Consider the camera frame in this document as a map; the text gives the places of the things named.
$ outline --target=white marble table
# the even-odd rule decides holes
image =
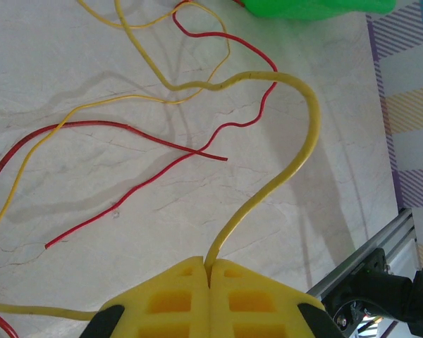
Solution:
[[[116,18],[112,1],[91,5]],[[123,5],[129,21],[145,23],[173,2]],[[230,0],[209,6],[230,32],[319,96],[323,122],[313,156],[243,221],[221,252],[305,291],[397,214],[364,15],[300,23],[257,19]],[[179,18],[191,30],[219,28],[196,8]],[[177,83],[205,79],[226,51],[222,39],[186,38],[171,20],[137,35]],[[232,46],[216,80],[269,69],[258,56]],[[82,111],[74,120],[129,123],[199,148],[221,123],[253,118],[268,86],[244,82],[181,106],[127,101]],[[159,84],[122,31],[102,25],[74,0],[0,1],[0,158],[16,140],[57,123],[73,107],[122,93],[183,96]],[[279,85],[257,125],[227,129],[210,148],[229,157],[227,163],[195,156],[113,215],[45,251],[45,242],[183,154],[111,127],[62,130],[33,156],[0,227],[0,301],[97,309],[180,260],[205,255],[236,209],[294,157],[306,129],[302,97]],[[0,208],[27,150],[0,177]],[[4,317],[21,337],[75,337],[85,325]]]

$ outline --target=red wire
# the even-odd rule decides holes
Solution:
[[[234,0],[235,2],[239,3],[241,6],[244,6],[244,4],[240,1],[240,0]],[[249,44],[248,42],[246,42],[245,40],[236,37],[234,35],[230,35],[227,33],[223,33],[223,32],[205,32],[205,33],[191,33],[188,32],[178,21],[176,18],[176,13],[173,14],[173,21],[174,23],[177,25],[177,27],[187,36],[189,37],[194,37],[194,38],[200,38],[200,37],[224,37],[226,39],[231,39],[233,41],[236,41],[240,44],[242,44],[243,46],[246,46],[248,49],[250,49],[251,51],[255,52],[256,54],[258,54],[259,56],[261,56],[273,69],[273,71],[277,71],[277,67],[274,64],[274,62],[266,55],[264,54],[262,51],[260,51],[258,48],[256,48],[255,46]],[[115,123],[115,122],[111,122],[111,121],[100,121],[100,120],[96,120],[96,121],[79,121],[79,122],[70,122],[70,123],[66,123],[63,127],[75,127],[75,126],[80,126],[80,125],[110,125],[110,126],[115,126],[115,127],[120,127],[122,129],[126,129],[129,130],[131,132],[134,132],[135,134],[138,134],[140,136],[146,137],[148,139],[151,139],[152,141],[158,142],[160,144],[164,144],[167,146],[171,146],[173,148],[176,149],[180,149],[180,150],[184,150],[184,151],[188,151],[189,154],[186,154],[184,156],[181,156],[180,158],[176,159],[175,161],[173,161],[171,164],[169,164],[168,166],[166,166],[162,171],[160,171],[158,174],[156,174],[155,176],[153,176],[152,178],[148,179],[147,181],[138,184],[136,186],[134,186],[132,189],[130,189],[124,196],[121,197],[121,199],[114,204],[111,208],[106,209],[105,211],[102,211],[99,215],[96,215],[93,218],[90,218],[89,220],[86,220],[83,223],[80,223],[79,225],[71,228],[70,230],[64,232],[63,234],[61,234],[60,236],[58,236],[57,238],[51,240],[49,243],[47,243],[45,245],[45,248],[48,249],[50,246],[54,245],[55,243],[61,241],[63,238],[65,238],[66,236],[72,234],[74,231],[79,230],[80,228],[94,222],[95,220],[105,216],[107,213],[111,212],[112,210],[118,208],[128,197],[130,197],[134,192],[136,192],[137,190],[145,187],[146,185],[148,185],[149,183],[155,181],[156,179],[158,179],[159,177],[161,177],[164,173],[166,173],[169,169],[171,169],[173,166],[175,166],[176,164],[180,163],[181,161],[184,161],[185,159],[194,156],[195,154],[197,155],[201,155],[204,157],[208,157],[208,158],[213,158],[216,160],[220,160],[220,161],[227,161],[227,158],[222,158],[219,156],[213,156],[213,155],[209,155],[206,153],[203,153],[203,151],[205,149],[207,149],[210,144],[214,141],[214,139],[216,138],[216,136],[218,135],[218,133],[225,127],[248,127],[250,125],[255,124],[256,122],[258,122],[263,115],[264,112],[264,106],[266,103],[266,100],[268,98],[268,96],[270,95],[270,93],[273,91],[273,89],[276,87],[277,83],[273,82],[273,84],[268,88],[268,90],[264,93],[262,100],[260,102],[260,108],[259,108],[259,113],[257,114],[257,116],[247,122],[247,123],[224,123],[222,125],[220,125],[213,133],[213,135],[210,137],[210,140],[199,150],[194,150],[194,149],[189,149],[183,146],[178,146],[177,144],[172,144],[170,142],[161,140],[161,139],[157,139],[156,137],[152,137],[148,134],[145,134],[144,132],[141,132],[139,130],[136,130],[135,128],[129,126],[129,125],[124,125],[121,123]],[[29,135],[27,135],[26,137],[24,137],[23,139],[21,139],[17,144],[15,144],[13,146],[13,148],[1,159],[0,161],[0,172],[3,170],[4,166],[9,162],[9,160],[14,156],[14,154],[28,141],[30,141],[31,139],[33,139],[34,137],[47,132],[49,130],[52,130],[56,127],[57,125],[50,125],[44,128],[41,128],[39,130],[34,131],[33,133],[30,133]],[[2,318],[0,317],[0,328],[2,328],[4,330],[4,332],[10,337],[10,338],[18,338],[18,335],[16,333],[16,331]]]
[[[86,126],[86,125],[108,125],[111,127],[118,127],[124,130],[128,130],[129,132],[132,132],[133,134],[138,134],[142,137],[145,137],[146,139],[150,139],[151,141],[170,146],[171,148],[180,149],[183,151],[187,151],[189,153],[201,155],[207,158],[213,158],[214,160],[219,161],[227,161],[226,157],[220,157],[215,155],[210,155],[207,153],[204,153],[199,150],[187,148],[186,146],[180,146],[178,144],[174,144],[168,141],[164,141],[162,139],[159,139],[157,137],[154,137],[152,135],[146,134],[145,132],[142,132],[134,127],[131,127],[129,125],[125,125],[123,123],[118,122],[112,122],[112,121],[104,121],[104,120],[90,120],[90,121],[78,121],[78,122],[67,122],[63,125],[62,128],[66,127],[78,127],[78,126]],[[0,172],[4,169],[5,165],[11,160],[11,158],[16,154],[16,152],[22,148],[23,145],[25,145],[27,142],[29,142],[31,139],[34,139],[35,137],[44,134],[45,132],[48,132],[49,130],[52,130],[57,125],[47,125],[46,127],[43,127],[41,129],[35,130],[34,132],[31,132],[27,136],[23,137],[20,141],[18,141],[14,146],[6,153],[6,155],[1,159],[0,161]]]
[[[117,123],[117,122],[111,122],[111,121],[103,121],[103,120],[91,120],[91,121],[78,121],[78,122],[68,122],[66,123],[63,128],[65,127],[78,127],[78,126],[86,126],[86,125],[108,125],[112,127],[118,127],[124,130],[128,130],[134,134],[138,134],[140,136],[143,136],[147,139],[150,139],[152,141],[158,142],[160,144],[164,144],[167,146],[170,146],[172,148],[180,149],[183,151],[188,151],[191,154],[197,154],[208,158],[213,158],[220,161],[227,161],[227,158],[215,156],[215,155],[209,155],[207,153],[203,153],[202,151],[190,149],[184,146],[179,146],[177,144],[164,141],[162,139],[158,139],[157,137],[153,137],[151,135],[148,135],[144,132],[141,132],[134,127],[131,127],[129,125],[125,125],[123,123]],[[31,139],[34,139],[35,137],[44,134],[45,132],[48,132],[49,130],[52,130],[57,125],[48,125],[46,127],[40,128],[38,130],[35,130],[34,132],[31,132],[27,136],[23,137],[20,141],[18,141],[9,151],[6,153],[6,155],[0,160],[0,173],[5,168],[6,164],[11,160],[11,158],[16,154],[16,152],[22,148],[27,142],[29,142]],[[18,338],[18,335],[16,331],[2,318],[0,317],[0,328],[3,329],[4,332],[10,337],[10,338]]]
[[[180,4],[182,4],[183,2],[188,2],[188,0],[182,1],[180,2],[177,6],[179,6]],[[178,21],[176,18],[176,13],[173,14],[173,20],[174,23],[177,25],[177,27],[187,36],[189,37],[225,37],[226,39],[231,39],[233,41],[236,41],[240,44],[242,44],[243,46],[246,46],[247,48],[249,48],[251,51],[255,52],[256,54],[258,54],[259,56],[261,56],[273,69],[274,72],[277,72],[277,67],[274,64],[274,62],[262,51],[260,51],[257,47],[249,44],[248,42],[246,42],[245,40],[236,37],[235,35],[230,35],[227,33],[223,33],[223,32],[205,32],[205,33],[190,33],[188,32]],[[207,142],[207,144],[205,144],[200,151],[204,151],[205,149],[207,149],[210,144],[213,142],[213,140],[215,139],[215,137],[217,136],[217,134],[225,127],[248,127],[250,125],[255,124],[256,122],[258,122],[260,120],[260,118],[262,118],[263,115],[263,111],[264,111],[264,107],[265,107],[265,103],[266,103],[266,99],[268,98],[268,96],[270,95],[270,93],[273,91],[273,89],[276,87],[277,82],[273,82],[273,84],[270,86],[270,88],[268,88],[268,90],[265,92],[265,94],[262,97],[262,100],[260,102],[260,108],[259,108],[259,113],[257,115],[257,117],[254,120],[251,120],[250,122],[247,123],[224,123],[223,125],[219,126],[213,133],[213,135],[210,137],[210,140]],[[152,178],[148,179],[147,181],[140,183],[138,185],[135,185],[133,188],[131,188],[126,194],[124,194],[121,199],[119,199],[119,201],[117,201],[114,205],[112,205],[110,208],[106,209],[105,211],[102,211],[100,214],[90,218],[89,220],[86,220],[83,223],[80,223],[79,225],[76,225],[75,227],[72,227],[71,229],[69,229],[68,231],[64,232],[63,234],[60,234],[57,238],[51,240],[49,243],[45,244],[45,248],[48,249],[50,246],[54,245],[55,243],[61,241],[62,239],[64,239],[65,237],[67,237],[68,235],[72,234],[73,232],[81,229],[82,227],[85,227],[86,225],[98,220],[99,218],[105,216],[107,213],[112,212],[114,209],[118,208],[122,203],[124,203],[124,201],[126,199],[128,199],[134,192],[136,192],[137,190],[145,187],[146,185],[152,183],[153,181],[157,180],[158,178],[160,178],[164,173],[166,173],[169,169],[171,169],[173,166],[175,166],[176,164],[180,163],[181,161],[186,160],[187,158],[193,156],[194,154],[186,154],[184,156],[181,156],[180,158],[177,158],[174,162],[170,163],[169,165],[167,165],[162,171],[160,171],[158,174],[156,174],[155,176],[153,176]]]
[[[2,317],[0,317],[0,328],[9,336],[9,338],[19,338],[17,332]]]
[[[246,7],[246,5],[241,0],[234,0],[237,4],[239,4],[242,7]]]

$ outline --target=cable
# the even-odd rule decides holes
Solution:
[[[111,22],[110,20],[107,20],[106,18],[104,18],[104,17],[102,17],[102,16],[100,16],[96,11],[94,11],[91,7],[89,7],[83,0],[78,0],[78,3],[89,13],[89,14],[91,14],[93,17],[95,17],[98,21],[100,21],[101,23],[104,23],[105,25],[108,25],[108,26],[111,26],[111,27],[114,27],[114,28],[119,28],[119,29],[123,29],[123,26],[122,25],[120,25],[120,24],[118,24],[118,23],[113,23],[113,22]],[[210,15],[212,15],[213,17],[215,17],[218,21],[219,21],[219,23],[221,24],[221,27],[222,27],[222,29],[223,29],[223,31],[224,32],[227,32],[227,29],[226,29],[226,25],[224,24],[224,21],[222,21],[222,19],[220,18],[220,17],[218,17],[217,16],[217,14],[215,13],[215,12],[213,12],[213,11],[210,11],[208,8],[206,8],[206,7],[202,7],[202,6],[200,6],[200,5],[197,5],[196,3],[194,3],[194,2],[188,2],[188,1],[186,1],[184,4],[181,4],[178,8],[174,8],[172,11],[170,11],[170,12],[168,12],[167,14],[165,14],[165,15],[163,15],[163,16],[161,16],[160,18],[158,18],[158,19],[156,19],[156,20],[154,20],[154,21],[152,21],[152,22],[150,22],[150,23],[147,23],[147,24],[145,24],[145,25],[130,25],[129,26],[129,28],[131,29],[131,30],[138,30],[138,29],[142,29],[142,28],[147,28],[147,27],[150,27],[150,26],[152,26],[152,25],[155,25],[156,23],[159,23],[159,22],[161,22],[161,21],[163,21],[164,19],[166,19],[166,18],[168,18],[168,17],[170,17],[171,15],[173,15],[176,11],[178,11],[178,9],[180,9],[180,8],[182,8],[183,6],[188,6],[188,5],[193,5],[193,6],[198,6],[198,7],[200,7],[202,10],[204,10],[204,11],[206,11],[208,14],[210,14]],[[210,74],[210,76],[209,76],[209,78],[207,79],[207,81],[210,81],[212,78],[213,78],[213,76],[216,74],[216,72],[218,71],[218,69],[228,60],[228,58],[230,57],[230,55],[231,55],[231,46],[230,46],[230,44],[229,44],[229,42],[228,41],[226,41],[226,43],[227,43],[227,55],[226,55],[226,57],[225,58],[223,58],[223,60],[216,66],[216,68],[213,70],[213,72],[211,72],[211,74]],[[181,103],[183,103],[183,102],[186,102],[186,101],[188,101],[188,100],[190,100],[190,99],[192,99],[193,97],[195,97],[195,96],[197,96],[201,91],[202,91],[203,89],[199,89],[197,92],[195,92],[194,94],[192,94],[192,95],[190,95],[190,96],[188,96],[188,97],[186,97],[185,99],[183,99],[183,100],[180,100],[180,101],[164,101],[164,103],[165,104],[181,104]],[[149,97],[150,96],[144,96],[144,95],[141,95],[140,96],[140,98],[142,98],[142,99],[149,99]]]
[[[387,330],[381,335],[381,338],[389,337],[390,333],[392,333],[392,331],[395,329],[396,325],[398,325],[398,322],[395,320],[387,327]]]
[[[194,5],[194,3],[186,2],[186,1],[184,1],[183,3],[187,3],[189,5]],[[234,40],[236,42],[239,42],[240,44],[246,46],[247,48],[249,48],[250,50],[252,50],[256,54],[258,54],[259,56],[261,56],[271,66],[271,68],[273,69],[273,71],[275,71],[275,72],[277,71],[276,65],[274,64],[274,62],[266,54],[264,54],[262,51],[260,51],[259,49],[257,49],[253,45],[247,43],[245,40],[243,40],[243,39],[241,39],[239,37],[236,37],[234,35],[230,35],[230,34],[227,34],[227,33],[222,33],[222,32],[190,33],[187,30],[185,30],[185,28],[177,21],[177,19],[176,19],[176,11],[173,13],[173,20],[174,20],[174,23],[177,25],[177,27],[184,34],[186,34],[189,37],[225,37],[226,39],[232,39],[232,40]],[[273,83],[270,86],[270,88],[265,92],[264,96],[262,97],[262,101],[260,103],[259,115],[254,120],[252,120],[252,121],[250,121],[248,123],[243,123],[243,124],[242,123],[226,123],[226,124],[220,126],[214,132],[214,134],[210,138],[209,142],[204,147],[202,147],[201,150],[205,150],[206,148],[208,148],[208,146],[213,142],[214,138],[217,136],[217,134],[219,133],[219,131],[222,130],[223,128],[225,128],[225,127],[248,127],[248,126],[256,123],[262,117],[266,99],[268,98],[268,95],[270,95],[270,93],[274,90],[274,87],[275,86],[276,86],[276,83]],[[185,155],[185,156],[182,156],[182,157],[178,158],[174,162],[170,163],[168,166],[166,166],[162,171],[160,171],[154,177],[152,177],[152,178],[148,179],[147,181],[145,181],[145,182],[143,182],[141,184],[138,184],[138,185],[134,186],[133,188],[131,188],[126,194],[124,194],[121,197],[121,199],[119,199],[119,201],[117,201],[110,208],[106,209],[105,211],[102,211],[98,215],[96,215],[96,216],[94,216],[94,217],[86,220],[85,222],[82,222],[82,223],[76,225],[75,227],[72,227],[71,229],[67,230],[63,234],[60,234],[58,237],[54,238],[49,243],[45,244],[45,248],[46,249],[50,248],[51,246],[55,245],[56,243],[58,243],[62,239],[66,238],[68,235],[74,233],[75,231],[81,229],[82,227],[85,227],[86,225],[89,225],[90,223],[98,220],[99,218],[103,217],[104,215],[106,215],[107,213],[111,212],[112,210],[118,208],[128,197],[130,197],[132,194],[134,194],[137,190],[139,190],[139,189],[145,187],[146,185],[148,185],[149,183],[155,181],[156,179],[158,179],[159,177],[161,177],[164,173],[166,173],[168,170],[170,170],[173,166],[175,166],[176,164],[180,163],[181,161],[184,161],[187,158],[189,158],[189,156],[188,155]]]
[[[382,321],[382,317],[378,315],[377,317],[371,319],[367,324],[363,325],[361,328],[357,329],[357,333],[362,333],[367,331],[374,324],[379,324]]]
[[[291,75],[283,74],[283,73],[274,73],[274,72],[244,72],[239,73],[237,75],[234,75],[233,77],[230,77],[224,82],[218,83],[218,84],[212,84],[210,82],[200,82],[200,81],[193,81],[188,82],[181,85],[173,85],[169,83],[166,78],[163,76],[163,74],[159,71],[157,66],[154,64],[154,62],[151,60],[151,58],[147,55],[145,50],[140,45],[139,41],[136,40],[135,36],[131,32],[131,27],[128,26],[127,22],[125,21],[124,15],[122,13],[122,9],[120,6],[120,1],[115,0],[115,7],[116,12],[118,13],[119,19],[121,21],[122,27],[127,33],[129,39],[134,44],[134,46],[137,48],[137,50],[140,52],[142,57],[146,60],[150,68],[154,71],[156,76],[159,78],[161,83],[168,89],[173,91],[180,91],[184,89],[189,88],[200,88],[207,89],[211,91],[219,91],[223,90],[225,88],[230,87],[231,85],[234,85],[235,83],[242,81],[242,80],[268,80],[272,82],[283,82],[287,85],[290,85],[294,88],[296,88],[306,99],[307,105],[309,107],[309,115],[310,115],[310,121],[309,121],[309,129],[308,134],[305,140],[304,145],[302,146],[301,150],[297,154],[297,156],[293,159],[292,163],[283,170],[278,176],[276,176],[274,179],[272,179],[265,187],[263,187],[259,192],[257,192],[248,202],[246,202],[238,211],[237,213],[229,220],[227,225],[222,229],[222,231],[219,233],[218,237],[215,239],[214,243],[212,244],[209,253],[207,254],[207,258],[205,261],[205,268],[207,269],[207,274],[210,276],[211,268],[213,265],[214,260],[216,259],[219,249],[221,248],[222,244],[226,240],[226,238],[232,233],[232,231],[235,229],[235,227],[238,225],[238,223],[245,217],[247,213],[249,213],[252,208],[254,208],[258,203],[260,203],[268,194],[270,194],[272,191],[275,190],[279,185],[283,184],[286,180],[288,180],[291,176],[293,176],[297,170],[302,166],[302,164],[307,160],[307,158],[310,156],[311,152],[313,151],[313,148],[315,147],[318,139],[319,134],[319,125],[320,125],[320,116],[319,116],[319,106],[317,103],[317,98],[314,94],[314,92],[301,80],[297,79],[296,77],[293,77]],[[261,106],[260,106],[260,112],[259,115],[254,119],[251,120],[248,123],[238,124],[238,123],[226,123],[225,125],[220,126],[212,137],[210,138],[209,142],[200,149],[200,151],[207,148],[210,143],[213,141],[213,139],[216,137],[219,130],[221,130],[224,127],[234,125],[238,127],[248,126],[253,123],[256,123],[262,116],[264,103],[266,101],[266,98],[271,93],[272,89],[276,83],[273,83],[272,86],[268,89],[268,91],[265,93],[265,95],[262,98]],[[18,175],[16,177],[16,180],[14,182],[14,185],[11,189],[10,195],[8,199],[6,200],[6,203],[4,207],[2,208],[0,212],[0,221],[3,218],[6,210],[9,207],[9,204],[11,203],[11,200],[13,198],[13,195],[16,192],[19,180],[21,179],[21,176],[23,174],[23,170],[25,169],[25,166],[30,159],[31,155],[34,153],[34,151],[39,147],[42,143],[44,143],[46,140],[48,140],[50,137],[52,137],[59,129],[62,128],[62,126],[66,123],[66,121],[74,115],[77,111],[84,109],[84,108],[91,108],[94,106],[98,106],[100,104],[107,104],[111,103],[113,101],[118,101],[122,98],[128,98],[128,97],[144,97],[139,95],[129,95],[129,96],[121,96],[119,98],[109,99],[109,100],[103,100],[99,101],[93,104],[85,104],[83,106],[77,107],[73,109],[64,119],[61,121],[60,124],[58,124],[46,137],[44,137],[42,140],[40,140],[28,153],[28,155],[25,157],[20,170],[18,172]],[[179,158],[178,160],[174,161],[171,165],[174,165],[174,163],[178,163],[179,161],[191,157],[194,154],[186,154]],[[62,317],[62,318],[70,318],[70,319],[76,319],[76,320],[90,320],[92,316],[95,313],[92,312],[80,312],[80,311],[72,311],[62,308],[48,308],[48,307],[40,307],[40,306],[10,306],[6,304],[0,304],[0,312],[7,312],[7,313],[20,313],[20,314],[36,314],[36,315],[51,315],[55,317]]]
[[[18,306],[0,303],[0,312],[12,313],[14,315],[49,315],[51,317],[91,320],[96,311],[75,311],[67,308],[52,308],[49,306]]]
[[[239,4],[242,7],[246,7],[246,5],[241,0],[233,0],[233,1],[236,2],[237,4]]]
[[[19,338],[17,332],[1,316],[0,328],[9,336],[9,338]]]
[[[142,137],[145,137],[146,139],[150,139],[151,141],[169,146],[174,149],[179,149],[182,151],[186,151],[188,153],[194,153],[197,155],[201,155],[207,158],[211,158],[218,161],[227,161],[228,159],[226,157],[221,156],[215,156],[210,155],[208,153],[204,153],[202,151],[198,151],[195,149],[188,148],[186,146],[180,146],[178,144],[174,144],[168,141],[164,141],[162,139],[159,139],[158,137],[153,137],[152,135],[146,134],[145,132],[142,132],[134,127],[131,127],[130,125],[126,125],[123,123],[113,122],[113,121],[105,121],[105,120],[87,120],[87,121],[76,121],[76,122],[67,122],[62,128],[65,127],[80,127],[80,126],[87,126],[87,125],[107,125],[110,127],[118,127],[120,129],[127,130],[129,132],[132,132],[133,134],[140,135]],[[18,152],[20,148],[22,148],[27,142],[34,139],[35,137],[44,134],[45,132],[48,132],[49,130],[52,130],[57,125],[47,125],[46,127],[40,128],[38,130],[35,130],[34,132],[31,132],[30,134],[26,135],[22,139],[20,139],[14,146],[6,153],[6,155],[0,160],[0,173],[5,168],[6,164],[13,158],[13,156]]]
[[[168,89],[173,91],[178,91],[187,88],[205,88],[212,91],[218,91],[234,85],[236,82],[242,80],[271,80],[276,82],[282,82],[291,87],[297,89],[305,98],[307,105],[309,107],[309,129],[307,132],[306,140],[302,145],[302,148],[293,159],[293,161],[285,168],[280,174],[268,182],[264,187],[262,187],[253,197],[251,197],[246,203],[244,203],[237,212],[232,216],[232,218],[227,222],[226,226],[220,231],[212,245],[210,250],[205,258],[205,270],[207,271],[207,276],[210,279],[212,273],[212,266],[216,257],[218,256],[219,250],[222,247],[223,243],[227,240],[228,236],[234,231],[238,226],[241,220],[259,203],[261,203],[270,193],[272,193],[276,188],[281,186],[284,182],[289,180],[296,172],[302,167],[305,161],[312,154],[319,136],[320,128],[320,112],[319,104],[315,93],[310,89],[307,84],[303,81],[293,77],[292,75],[284,73],[273,73],[273,72],[243,72],[237,75],[234,75],[228,78],[226,81],[223,81],[218,84],[211,84],[209,82],[193,81],[180,85],[173,85],[167,82],[166,78],[161,74],[157,66],[153,63],[150,57],[147,55],[143,47],[140,45],[139,41],[136,40],[135,36],[132,34],[131,30],[128,27],[125,17],[122,12],[122,8],[119,0],[114,0],[116,12],[118,13],[119,19],[121,20],[122,25],[124,26],[125,32],[127,33],[130,41],[140,52],[142,57],[146,60],[147,64],[154,71],[156,76],[159,78],[161,83],[165,85]]]
[[[214,12],[210,11],[208,8],[205,9],[205,11],[207,11],[208,13],[210,13],[211,15],[213,15],[220,23],[221,26],[223,28],[223,31],[226,32],[226,26],[224,25],[224,22],[220,19],[220,17],[218,17]],[[211,72],[211,75],[209,76],[208,80],[212,79],[212,77],[214,76],[214,74],[216,73],[216,71],[227,61],[228,57],[231,54],[231,48],[230,48],[230,44],[227,42],[227,49],[228,49],[228,53],[226,55],[226,57],[215,67],[215,69]],[[195,97],[196,95],[198,95],[202,90],[199,90],[198,92],[194,93],[193,95],[190,95],[188,97],[186,97],[185,99],[179,100],[179,101],[167,101],[164,99],[159,99],[156,97],[152,97],[152,96],[146,96],[146,95],[139,95],[139,94],[131,94],[131,95],[124,95],[124,96],[118,96],[112,99],[107,99],[107,100],[103,100],[103,101],[98,101],[98,102],[94,102],[91,104],[84,104],[81,105],[77,108],[74,108],[46,137],[44,137],[43,139],[41,139],[39,142],[37,142],[32,148],[31,150],[28,152],[27,156],[24,158],[18,174],[15,178],[15,181],[13,183],[13,186],[11,187],[10,193],[8,195],[8,198],[6,199],[6,202],[3,206],[3,208],[0,211],[0,222],[3,219],[5,213],[7,212],[9,206],[11,205],[11,202],[13,200],[14,194],[16,193],[17,187],[19,185],[20,179],[22,178],[24,169],[28,163],[28,161],[30,160],[31,156],[33,155],[33,153],[48,139],[50,139],[54,134],[56,134],[62,127],[63,125],[78,111],[85,109],[85,108],[93,108],[96,106],[101,106],[103,104],[109,104],[111,102],[116,102],[116,101],[120,101],[123,99],[134,99],[134,98],[138,98],[138,99],[148,99],[150,101],[156,101],[156,102],[160,102],[160,103],[164,103],[164,104],[181,104],[193,97]]]

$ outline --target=yellow plastic part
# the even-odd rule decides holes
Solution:
[[[192,257],[108,301],[125,307],[111,338],[314,338],[297,305],[320,301],[226,260],[208,287]]]

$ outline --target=green plastic object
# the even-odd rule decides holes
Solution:
[[[352,11],[385,14],[396,0],[241,0],[246,9],[261,18],[321,20]]]

